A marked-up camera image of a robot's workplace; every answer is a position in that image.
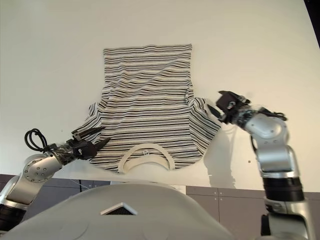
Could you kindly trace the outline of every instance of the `striped shirt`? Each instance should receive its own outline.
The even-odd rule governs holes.
[[[200,160],[220,126],[210,120],[203,98],[194,97],[190,78],[192,45],[106,48],[101,100],[89,107],[78,131],[104,126],[86,138],[111,138],[89,162],[118,172],[123,156],[139,144],[164,148],[179,169]],[[128,161],[164,154],[154,148],[133,152]]]

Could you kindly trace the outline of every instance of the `gray cabinet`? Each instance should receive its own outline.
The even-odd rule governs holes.
[[[201,207],[203,207],[214,219],[219,221],[219,203],[217,196],[188,194]]]
[[[78,188],[44,186],[28,208],[23,219],[29,219],[78,193]]]
[[[219,220],[237,239],[260,236],[261,215],[266,213],[262,198],[219,196]]]

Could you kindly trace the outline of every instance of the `black cable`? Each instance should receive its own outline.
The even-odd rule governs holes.
[[[79,179],[80,193],[82,192],[82,181]]]
[[[32,134],[38,136],[41,140],[42,147],[39,147],[32,139]],[[39,129],[33,128],[29,131],[27,131],[24,135],[24,142],[25,144],[32,150],[37,152],[46,152],[48,150],[48,143],[45,136],[40,132]]]

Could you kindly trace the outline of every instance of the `white tabletop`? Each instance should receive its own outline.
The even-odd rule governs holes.
[[[0,173],[35,153],[27,130],[61,143],[83,123],[104,84],[103,48],[191,43],[195,94],[230,90],[285,113],[304,189],[320,191],[320,50],[303,0],[2,0],[0,22]],[[55,176],[262,189],[249,136],[232,125],[184,169],[118,175],[77,160]]]

